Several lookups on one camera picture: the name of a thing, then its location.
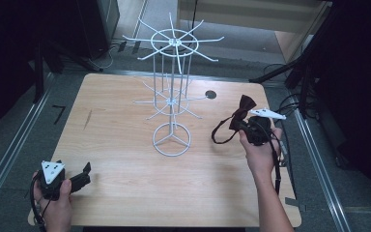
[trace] wooden table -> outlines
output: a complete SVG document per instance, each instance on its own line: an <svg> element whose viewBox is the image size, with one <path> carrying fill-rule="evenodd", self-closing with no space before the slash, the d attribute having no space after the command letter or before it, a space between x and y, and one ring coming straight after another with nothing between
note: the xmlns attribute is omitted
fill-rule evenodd
<svg viewBox="0 0 371 232"><path fill-rule="evenodd" d="M238 108L241 95L268 107L264 89L252 83L193 80L189 98L216 92L214 100L190 101L176 117L191 134L189 149L167 157L153 146L155 129L168 122L150 101L153 79L140 76L88 74L77 95L52 160L62 160L67 177L89 161L92 183L74 193L73 225L85 226L258 226L257 192L239 137L212 142L219 121ZM225 140L229 124L217 133ZM301 223L286 168L281 168L280 199L293 226Z"/></svg>

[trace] gray carpet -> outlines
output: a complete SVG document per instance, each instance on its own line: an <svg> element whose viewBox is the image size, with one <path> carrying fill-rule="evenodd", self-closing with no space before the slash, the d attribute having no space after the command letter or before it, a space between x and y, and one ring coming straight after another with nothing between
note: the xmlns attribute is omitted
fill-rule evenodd
<svg viewBox="0 0 371 232"><path fill-rule="evenodd" d="M113 65L105 69L105 73L122 73L122 71L149 72L152 61L138 61L136 58L147 54L143 49L139 54L131 54L131 48L124 52L113 50ZM107 54L96 60L101 65L109 62ZM68 59L64 60L66 68L63 74L55 74L55 81L50 95L44 105L35 126L20 150L8 177L0 188L0 231L39 231L27 223L30 210L29 202L24 195L29 188L32 173L40 168L42 160L50 160L56 148L59 136L70 113L73 101L79 86L87 71ZM218 63L211 63L204 58L195 56L191 73L193 75L210 76L207 78L223 79L227 81L246 81L248 78L258 77L278 66L270 66L260 62L245 62L241 60L220 59ZM289 95L283 87L282 74L266 82L265 90L272 110L279 108L281 101ZM27 115L34 97L34 88L31 88L14 106L14 108L0 121L0 160L8 148L11 140L22 120ZM59 108L53 105L66 107L65 112L54 124L59 116ZM316 120L307 120L313 136L318 142L322 159L327 167L337 194L346 211L347 219L353 231L371 231L371 183L358 171L343 170L336 166L334 155L327 139ZM332 219L327 200L316 175L313 163L304 144L297 120L294 114L288 116L284 122L289 144L291 147L291 161L293 165L296 193L301 206L302 224L296 231L335 231L336 226ZM135 231L166 231L158 228L131 228ZM81 227L74 227L72 231L82 231ZM258 231L257 228L247 228L247 231Z"/></svg>

